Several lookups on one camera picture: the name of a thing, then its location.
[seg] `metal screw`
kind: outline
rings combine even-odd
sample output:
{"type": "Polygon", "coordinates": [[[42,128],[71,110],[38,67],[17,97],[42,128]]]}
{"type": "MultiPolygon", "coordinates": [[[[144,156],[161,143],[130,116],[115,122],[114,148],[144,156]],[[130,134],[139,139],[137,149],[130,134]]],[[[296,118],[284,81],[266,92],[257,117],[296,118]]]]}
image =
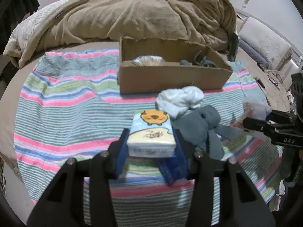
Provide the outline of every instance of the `metal screw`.
{"type": "Polygon", "coordinates": [[[235,165],[237,163],[237,160],[235,158],[229,158],[228,162],[231,163],[232,165],[235,165]]]}
{"type": "Polygon", "coordinates": [[[104,150],[100,153],[100,155],[104,158],[106,158],[107,156],[109,156],[109,152],[107,150],[104,150]]]}
{"type": "Polygon", "coordinates": [[[203,153],[202,153],[201,151],[196,151],[196,152],[194,153],[194,156],[195,156],[197,159],[199,159],[199,158],[201,158],[201,157],[203,156],[203,153]]]}
{"type": "Polygon", "coordinates": [[[67,160],[67,163],[71,166],[71,165],[73,165],[74,163],[76,163],[76,159],[75,158],[69,158],[68,160],[67,160]]]}

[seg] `cartoon bear print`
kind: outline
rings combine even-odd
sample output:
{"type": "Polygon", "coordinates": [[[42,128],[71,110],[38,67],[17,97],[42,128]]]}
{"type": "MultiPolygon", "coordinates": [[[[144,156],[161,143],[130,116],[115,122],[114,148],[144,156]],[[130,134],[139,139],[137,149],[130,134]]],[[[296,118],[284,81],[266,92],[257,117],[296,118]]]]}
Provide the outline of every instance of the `cartoon bear print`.
{"type": "Polygon", "coordinates": [[[157,124],[161,126],[167,119],[167,113],[158,110],[146,110],[141,113],[141,118],[147,123],[147,125],[157,124]]]}

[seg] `cardboard box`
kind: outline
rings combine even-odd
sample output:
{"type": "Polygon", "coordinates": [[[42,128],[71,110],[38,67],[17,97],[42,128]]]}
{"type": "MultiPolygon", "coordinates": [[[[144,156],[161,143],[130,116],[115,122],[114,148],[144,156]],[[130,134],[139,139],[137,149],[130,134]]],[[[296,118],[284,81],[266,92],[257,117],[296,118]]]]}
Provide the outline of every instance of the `cardboard box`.
{"type": "Polygon", "coordinates": [[[221,89],[231,76],[232,68],[209,47],[184,40],[146,38],[120,39],[119,84],[122,94],[160,92],[165,89],[196,86],[201,90],[221,89]],[[218,68],[181,66],[181,60],[193,62],[202,51],[218,68]],[[139,56],[161,56],[169,66],[135,66],[139,56]]]}

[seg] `white cloth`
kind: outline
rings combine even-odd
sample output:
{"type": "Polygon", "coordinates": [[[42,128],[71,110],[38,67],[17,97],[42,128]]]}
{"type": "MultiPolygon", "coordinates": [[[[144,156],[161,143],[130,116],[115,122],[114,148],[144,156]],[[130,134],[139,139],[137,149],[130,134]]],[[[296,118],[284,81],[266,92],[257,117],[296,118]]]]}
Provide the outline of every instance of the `white cloth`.
{"type": "Polygon", "coordinates": [[[182,89],[164,90],[158,95],[156,102],[159,110],[167,112],[171,119],[176,119],[188,109],[201,107],[203,98],[202,90],[195,86],[188,86],[182,89]]]}

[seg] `pillow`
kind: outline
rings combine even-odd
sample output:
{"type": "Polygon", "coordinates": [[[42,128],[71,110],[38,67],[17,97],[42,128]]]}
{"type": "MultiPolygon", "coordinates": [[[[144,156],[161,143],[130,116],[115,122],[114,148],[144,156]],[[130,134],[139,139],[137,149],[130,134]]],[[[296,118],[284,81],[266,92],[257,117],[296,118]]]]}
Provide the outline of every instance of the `pillow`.
{"type": "Polygon", "coordinates": [[[292,54],[292,48],[282,37],[249,17],[242,26],[239,37],[253,47],[269,63],[269,69],[279,69],[292,54]]]}
{"type": "Polygon", "coordinates": [[[262,67],[268,69],[269,63],[248,43],[240,39],[239,47],[243,49],[255,62],[259,63],[262,67]]]}

